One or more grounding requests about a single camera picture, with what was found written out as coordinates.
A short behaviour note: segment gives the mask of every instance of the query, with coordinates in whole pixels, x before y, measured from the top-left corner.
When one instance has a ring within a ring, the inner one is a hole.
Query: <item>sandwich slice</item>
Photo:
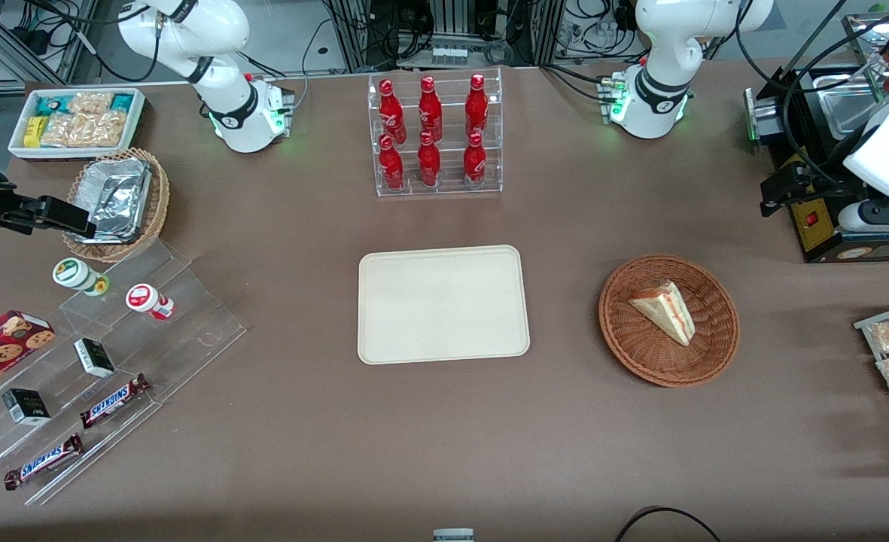
[[[692,322],[688,306],[685,306],[681,292],[672,281],[637,291],[628,299],[628,303],[682,346],[688,346],[695,336],[695,322]]]

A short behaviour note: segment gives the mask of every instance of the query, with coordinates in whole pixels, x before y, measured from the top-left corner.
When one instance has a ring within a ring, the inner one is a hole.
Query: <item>snickers bar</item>
[[[26,480],[30,480],[31,477],[41,473],[43,470],[49,469],[49,467],[56,465],[56,463],[66,459],[66,457],[81,453],[83,453],[83,440],[80,440],[79,434],[73,433],[69,440],[62,443],[62,445],[54,447],[49,452],[23,465],[22,469],[8,471],[5,480],[6,490],[13,491],[26,483]]]
[[[83,429],[92,428],[100,419],[116,412],[116,409],[127,404],[130,399],[137,397],[137,394],[146,388],[149,388],[149,383],[146,382],[144,375],[140,373],[136,378],[128,381],[120,390],[116,390],[110,397],[103,399],[93,408],[80,414],[80,418],[83,419]]]

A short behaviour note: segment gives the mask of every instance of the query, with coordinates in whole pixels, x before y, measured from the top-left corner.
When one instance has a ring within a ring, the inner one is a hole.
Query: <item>yogurt bottle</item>
[[[94,271],[86,262],[76,257],[68,257],[53,268],[53,281],[61,287],[74,289],[86,295],[96,297],[110,289],[110,278]]]
[[[145,312],[157,320],[166,320],[173,315],[173,299],[165,298],[151,285],[140,284],[130,288],[126,295],[126,305],[136,312]]]

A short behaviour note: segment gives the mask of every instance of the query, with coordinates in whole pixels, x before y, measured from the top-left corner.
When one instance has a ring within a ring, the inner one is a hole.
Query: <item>round wicker basket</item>
[[[695,322],[688,346],[675,342],[628,303],[634,292],[673,281]],[[710,273],[682,257],[651,254],[627,261],[605,282],[598,323],[612,352],[634,374],[669,388],[705,384],[726,367],[739,343],[729,293]]]
[[[169,179],[166,178],[166,172],[163,171],[160,162],[152,154],[141,150],[141,148],[127,148],[126,151],[107,154],[106,157],[97,158],[96,161],[122,160],[124,158],[140,158],[153,168],[151,188],[149,188],[151,191],[146,195],[146,209],[144,217],[142,217],[140,237],[128,245],[84,245],[76,243],[64,233],[62,235],[63,242],[76,256],[87,260],[114,263],[142,247],[149,246],[163,229],[163,223],[166,220],[166,206],[169,204]],[[69,202],[76,200],[76,191],[79,189],[82,178],[83,172],[80,171],[80,174],[76,175],[76,182],[73,182],[72,188],[69,189]]]

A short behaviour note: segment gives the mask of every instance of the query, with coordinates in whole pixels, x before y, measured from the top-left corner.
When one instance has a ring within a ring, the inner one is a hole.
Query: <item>red coca-cola bottle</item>
[[[403,127],[403,107],[394,96],[394,84],[390,79],[382,79],[378,88],[381,90],[381,124],[394,138],[394,143],[403,145],[407,141],[407,129]]]
[[[444,137],[444,119],[441,113],[441,99],[434,90],[434,77],[421,77],[421,102],[417,104],[421,114],[421,129],[429,130],[434,141]]]
[[[481,147],[481,132],[467,138],[464,150],[464,186],[477,190],[485,184],[485,160],[488,154]]]
[[[417,150],[417,161],[421,164],[421,182],[434,188],[440,181],[441,153],[434,144],[434,134],[430,130],[421,132],[421,147]]]
[[[464,131],[468,137],[475,131],[485,133],[488,127],[488,96],[485,96],[485,76],[479,73],[471,75],[471,92],[464,103],[464,114],[467,117]]]
[[[378,144],[381,145],[378,161],[381,162],[381,173],[387,190],[400,192],[403,190],[403,161],[400,161],[400,152],[394,148],[394,142],[387,134],[381,134]]]

